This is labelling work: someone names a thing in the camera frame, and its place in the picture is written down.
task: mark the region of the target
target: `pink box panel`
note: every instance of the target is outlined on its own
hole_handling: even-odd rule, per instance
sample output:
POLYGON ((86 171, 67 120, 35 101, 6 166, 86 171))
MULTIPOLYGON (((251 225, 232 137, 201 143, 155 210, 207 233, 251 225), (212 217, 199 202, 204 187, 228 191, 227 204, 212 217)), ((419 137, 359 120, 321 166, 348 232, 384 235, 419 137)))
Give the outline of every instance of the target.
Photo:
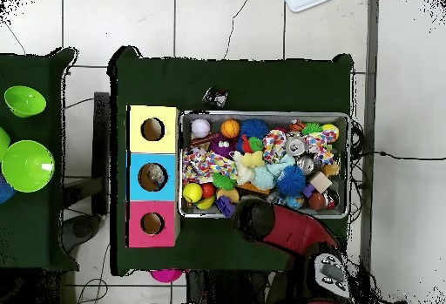
POLYGON ((173 247, 175 245, 174 201, 131 201, 129 217, 129 247, 173 247), (157 235, 148 235, 141 228, 141 219, 147 213, 157 213, 164 227, 157 235))

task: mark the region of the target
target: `gray bin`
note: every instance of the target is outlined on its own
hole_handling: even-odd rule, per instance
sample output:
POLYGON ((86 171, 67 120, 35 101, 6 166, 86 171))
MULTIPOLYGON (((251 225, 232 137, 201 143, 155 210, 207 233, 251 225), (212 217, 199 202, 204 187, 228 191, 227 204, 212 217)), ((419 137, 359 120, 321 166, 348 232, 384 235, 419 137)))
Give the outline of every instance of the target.
MULTIPOLYGON (((190 149, 191 122, 197 118, 205 118, 211 124, 211 132, 220 132, 220 126, 227 119, 242 122, 249 118, 259 118, 274 127, 288 127, 293 119, 302 122, 315 122, 321 125, 333 124, 339 128, 339 138, 333 143, 333 148, 340 154, 341 172, 339 176, 331 177, 331 186, 339 193, 339 205, 332 210, 314 211, 302 207, 299 212, 311 214, 318 219, 341 219, 349 213, 350 206, 350 117, 344 113, 319 112, 277 112, 277 111, 183 111, 179 115, 179 135, 182 136, 182 146, 179 148, 179 176, 182 174, 183 152, 190 149)), ((179 212, 185 217, 224 218, 216 205, 205 211, 190 208, 182 197, 182 180, 179 181, 179 212)))

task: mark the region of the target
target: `wooden box with holes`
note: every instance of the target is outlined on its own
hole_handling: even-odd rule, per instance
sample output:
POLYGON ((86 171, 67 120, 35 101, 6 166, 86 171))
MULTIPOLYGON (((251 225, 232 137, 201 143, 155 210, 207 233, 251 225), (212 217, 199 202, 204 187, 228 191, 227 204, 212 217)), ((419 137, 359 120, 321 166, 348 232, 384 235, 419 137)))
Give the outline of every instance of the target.
POLYGON ((175 107, 127 106, 127 247, 175 245, 178 115, 175 107))

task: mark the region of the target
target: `green table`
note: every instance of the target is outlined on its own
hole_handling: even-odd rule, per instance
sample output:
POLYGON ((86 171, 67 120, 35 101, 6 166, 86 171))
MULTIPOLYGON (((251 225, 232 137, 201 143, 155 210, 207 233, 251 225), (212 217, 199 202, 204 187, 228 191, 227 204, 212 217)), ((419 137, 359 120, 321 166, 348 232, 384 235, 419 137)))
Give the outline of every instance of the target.
POLYGON ((36 140, 53 154, 56 168, 50 183, 35 193, 17 193, 0 205, 0 267, 40 267, 72 270, 76 262, 60 244, 63 207, 64 125, 62 79, 74 59, 73 49, 47 57, 0 55, 0 126, 11 143, 36 140), (14 116, 4 103, 3 93, 11 86, 26 85, 47 101, 43 113, 31 118, 14 116))
MULTIPOLYGON (((145 59, 122 47, 109 63, 111 77, 111 270, 284 270, 288 254, 243 240, 230 220, 182 219, 175 247, 125 247, 125 106, 164 105, 210 109, 201 99, 214 86, 229 91, 225 110, 335 111, 349 114, 350 56, 333 61, 287 59, 268 62, 145 59)), ((347 217, 325 224, 346 239, 347 217)))

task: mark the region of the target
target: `green bowl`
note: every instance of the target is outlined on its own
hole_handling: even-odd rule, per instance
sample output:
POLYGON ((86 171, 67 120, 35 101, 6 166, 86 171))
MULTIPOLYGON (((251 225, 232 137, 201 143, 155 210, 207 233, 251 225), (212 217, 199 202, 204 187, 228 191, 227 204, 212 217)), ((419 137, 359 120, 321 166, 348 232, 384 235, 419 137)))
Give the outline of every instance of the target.
POLYGON ((42 113, 46 100, 37 90, 27 86, 12 86, 4 93, 4 101, 16 116, 27 118, 42 113))
POLYGON ((2 173, 6 182, 18 192, 33 193, 50 182, 54 158, 36 141, 17 141, 4 155, 2 173))
POLYGON ((2 163, 4 154, 6 154, 6 151, 8 150, 8 146, 10 146, 10 135, 0 127, 0 163, 2 163))

